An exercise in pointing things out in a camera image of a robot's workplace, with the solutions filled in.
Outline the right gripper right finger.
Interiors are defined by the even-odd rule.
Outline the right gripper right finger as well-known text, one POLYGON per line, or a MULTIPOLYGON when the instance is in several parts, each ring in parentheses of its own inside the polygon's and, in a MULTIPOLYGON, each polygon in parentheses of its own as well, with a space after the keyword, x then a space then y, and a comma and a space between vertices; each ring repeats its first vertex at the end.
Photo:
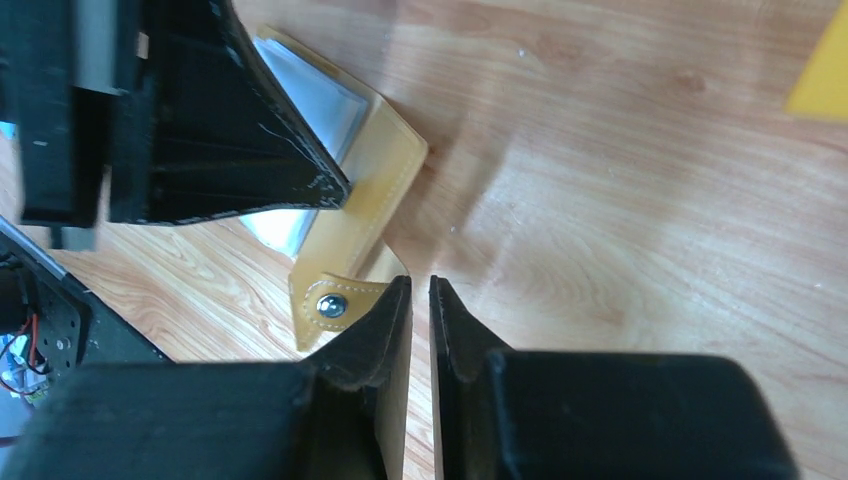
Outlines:
POLYGON ((698 354, 525 351, 430 281, 440 479, 797 479, 756 382, 698 354))

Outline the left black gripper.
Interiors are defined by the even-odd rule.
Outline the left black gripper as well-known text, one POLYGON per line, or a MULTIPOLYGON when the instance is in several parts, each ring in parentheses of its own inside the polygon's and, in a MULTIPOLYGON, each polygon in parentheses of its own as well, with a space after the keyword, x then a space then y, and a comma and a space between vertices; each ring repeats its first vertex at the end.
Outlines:
POLYGON ((229 1, 2 2, 1 120, 20 221, 53 249, 94 248, 111 140, 113 223, 338 209, 352 190, 229 1))

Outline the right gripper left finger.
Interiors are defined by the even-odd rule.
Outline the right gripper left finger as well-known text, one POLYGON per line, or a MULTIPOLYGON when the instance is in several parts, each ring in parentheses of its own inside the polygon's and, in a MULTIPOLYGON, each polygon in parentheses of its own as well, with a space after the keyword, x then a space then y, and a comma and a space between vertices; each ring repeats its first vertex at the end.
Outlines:
POLYGON ((5 479, 399 479, 411 280, 297 362, 85 366, 26 425, 5 479))

